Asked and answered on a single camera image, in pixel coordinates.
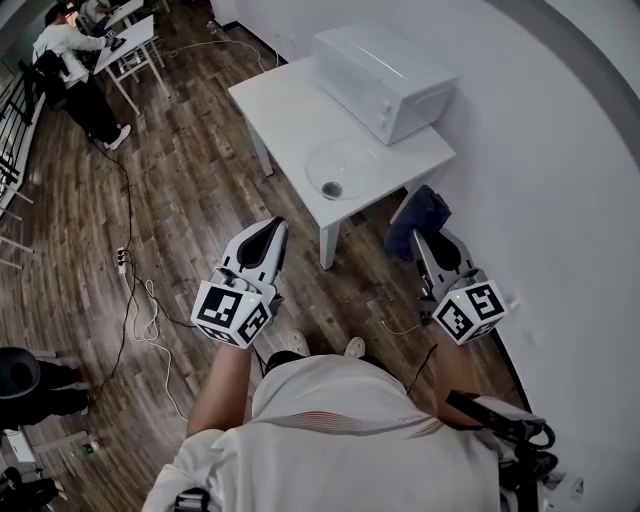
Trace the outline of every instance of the human arm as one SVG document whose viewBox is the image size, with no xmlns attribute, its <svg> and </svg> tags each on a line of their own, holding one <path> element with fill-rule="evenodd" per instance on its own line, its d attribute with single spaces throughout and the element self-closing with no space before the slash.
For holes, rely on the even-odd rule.
<svg viewBox="0 0 640 512">
<path fill-rule="evenodd" d="M 436 359 L 436 410 L 443 423 L 460 427 L 479 427 L 480 423 L 447 404 L 452 389 L 465 393 L 480 393 L 476 369 L 471 358 L 469 344 L 457 345 L 455 341 L 434 323 L 429 327 L 429 335 L 438 348 Z"/>
<path fill-rule="evenodd" d="M 71 26 L 67 29 L 66 40 L 70 49 L 86 52 L 102 50 L 107 44 L 104 37 L 85 36 Z"/>
<path fill-rule="evenodd" d="M 117 7 L 104 7 L 102 5 L 98 5 L 96 7 L 96 12 L 99 12 L 100 14 L 111 14 L 116 9 Z"/>
<path fill-rule="evenodd" d="M 251 351 L 221 343 L 189 415 L 187 437 L 242 425 L 249 393 Z"/>
</svg>

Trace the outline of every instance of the dark blue cloth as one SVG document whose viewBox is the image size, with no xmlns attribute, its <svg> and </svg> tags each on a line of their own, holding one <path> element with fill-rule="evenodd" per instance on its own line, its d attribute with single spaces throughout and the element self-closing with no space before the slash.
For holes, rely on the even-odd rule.
<svg viewBox="0 0 640 512">
<path fill-rule="evenodd" d="M 398 218 L 391 225 L 384 241 L 387 256 L 413 261 L 411 253 L 411 233 L 414 229 L 425 238 L 442 229 L 451 215 L 444 199 L 427 185 L 422 185 L 409 199 Z"/>
</svg>

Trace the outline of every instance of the black strap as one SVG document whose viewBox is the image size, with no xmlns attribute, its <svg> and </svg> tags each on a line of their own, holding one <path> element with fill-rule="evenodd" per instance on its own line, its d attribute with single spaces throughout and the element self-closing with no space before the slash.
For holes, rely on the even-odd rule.
<svg viewBox="0 0 640 512">
<path fill-rule="evenodd" d="M 198 487 L 180 493 L 176 497 L 173 512 L 207 512 L 209 492 Z"/>
</svg>

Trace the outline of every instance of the table leg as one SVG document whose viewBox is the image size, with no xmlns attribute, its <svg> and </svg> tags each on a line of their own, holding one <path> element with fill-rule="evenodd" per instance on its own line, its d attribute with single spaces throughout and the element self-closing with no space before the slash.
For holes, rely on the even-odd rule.
<svg viewBox="0 0 640 512">
<path fill-rule="evenodd" d="M 124 57 L 122 59 L 120 59 L 122 62 L 122 65 L 120 66 L 120 71 L 123 71 L 124 69 L 126 69 L 127 71 L 129 71 L 129 69 L 131 68 L 131 66 L 129 66 L 129 62 L 127 61 L 127 59 L 125 59 Z M 135 71 L 133 73 L 131 73 L 133 75 L 133 79 L 136 81 L 137 84 L 140 83 L 140 79 L 138 78 L 138 75 L 135 73 Z"/>
<path fill-rule="evenodd" d="M 18 192 L 15 188 L 10 187 L 10 186 L 7 186 L 7 189 L 9 189 L 11 192 L 13 192 L 15 195 L 17 195 L 20 199 L 24 199 L 27 203 L 33 204 L 33 199 L 29 199 L 22 192 Z"/>
<path fill-rule="evenodd" d="M 13 245 L 14 247 L 17 247 L 18 249 L 22 249 L 23 251 L 33 252 L 33 249 L 31 247 L 27 247 L 26 245 L 19 244 L 18 242 L 14 242 L 13 240 L 10 240 L 3 236 L 0 236 L 0 242 L 7 242 L 8 244 Z"/>
<path fill-rule="evenodd" d="M 273 174 L 273 169 L 271 168 L 271 162 L 269 161 L 269 153 L 267 152 L 267 147 L 262 142 L 262 137 L 258 135 L 258 132 L 253 127 L 251 122 L 245 118 L 247 122 L 247 128 L 249 129 L 249 135 L 251 136 L 251 141 L 253 142 L 253 148 L 256 150 L 256 155 L 258 155 L 258 160 L 260 160 L 260 165 L 262 166 L 262 170 L 264 171 L 266 176 L 271 176 Z"/>
<path fill-rule="evenodd" d="M 149 66 L 151 67 L 153 74 L 156 75 L 158 82 L 160 82 L 160 86 L 162 87 L 162 90 L 164 91 L 164 93 L 167 95 L 167 98 L 171 98 L 171 94 L 169 94 L 169 91 L 167 90 L 167 86 L 164 85 L 164 82 L 160 77 L 160 73 L 158 73 L 158 69 L 156 68 L 156 65 L 153 63 L 153 60 L 151 60 L 151 56 L 149 55 L 149 52 L 145 48 L 144 44 L 140 45 L 140 49 L 142 50 L 142 53 L 144 53 L 144 57 L 145 59 L 147 59 L 147 62 L 149 63 Z"/>
<path fill-rule="evenodd" d="M 160 67 L 164 69 L 164 61 L 162 60 L 162 57 L 160 56 L 160 52 L 158 52 L 158 47 L 156 46 L 156 43 L 153 42 L 153 39 L 151 40 L 151 47 L 153 48 L 153 53 L 156 54 L 156 58 L 160 63 Z"/>
<path fill-rule="evenodd" d="M 9 267 L 17 268 L 18 270 L 22 270 L 22 265 L 16 265 L 15 263 L 11 263 L 7 260 L 0 260 L 0 263 L 3 265 L 8 265 Z"/>
<path fill-rule="evenodd" d="M 116 84 L 116 87 L 118 89 L 120 89 L 120 92 L 122 93 L 122 95 L 124 96 L 124 99 L 127 100 L 129 102 L 129 105 L 131 105 L 131 108 L 133 108 L 133 110 L 135 111 L 135 113 L 137 115 L 140 115 L 140 110 L 138 109 L 138 107 L 136 107 L 136 104 L 133 102 L 133 100 L 131 98 L 129 98 L 129 95 L 127 94 L 127 92 L 124 90 L 124 88 L 122 87 L 122 85 L 120 85 L 120 82 L 118 81 L 118 79 L 116 78 L 116 76 L 113 74 L 113 71 L 111 71 L 111 67 L 107 66 L 107 73 L 109 73 L 109 76 L 111 77 L 111 80 L 113 80 L 113 83 Z"/>
<path fill-rule="evenodd" d="M 21 222 L 22 222 L 22 217 L 20 217 L 20 215 L 16 215 L 15 213 L 10 212 L 9 210 L 6 210 L 6 209 L 4 209 L 4 208 L 0 208 L 0 212 L 4 212 L 4 213 L 6 213 L 9 217 L 13 217 L 14 219 L 19 220 L 19 221 L 21 221 Z"/>
<path fill-rule="evenodd" d="M 333 265 L 339 234 L 340 222 L 320 229 L 320 265 L 325 270 L 329 270 Z"/>
</svg>

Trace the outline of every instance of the white shirt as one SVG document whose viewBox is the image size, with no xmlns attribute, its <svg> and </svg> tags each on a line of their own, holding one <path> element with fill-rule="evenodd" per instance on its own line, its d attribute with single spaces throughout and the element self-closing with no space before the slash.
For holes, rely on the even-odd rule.
<svg viewBox="0 0 640 512">
<path fill-rule="evenodd" d="M 69 75 L 60 74 L 67 89 L 75 85 L 79 80 L 86 82 L 89 79 L 89 71 L 76 57 L 74 50 L 97 51 L 104 48 L 104 37 L 89 37 L 81 34 L 71 25 L 49 25 L 33 43 L 33 62 L 46 50 L 51 50 L 67 65 Z"/>
<path fill-rule="evenodd" d="M 368 363 L 330 355 L 277 367 L 253 418 L 188 438 L 143 512 L 172 511 L 192 487 L 209 491 L 210 511 L 500 510 L 495 439 L 421 412 Z"/>
<path fill-rule="evenodd" d="M 91 21 L 98 23 L 106 14 L 96 11 L 96 8 L 104 7 L 98 0 L 87 0 L 80 6 L 80 13 L 88 16 Z"/>
</svg>

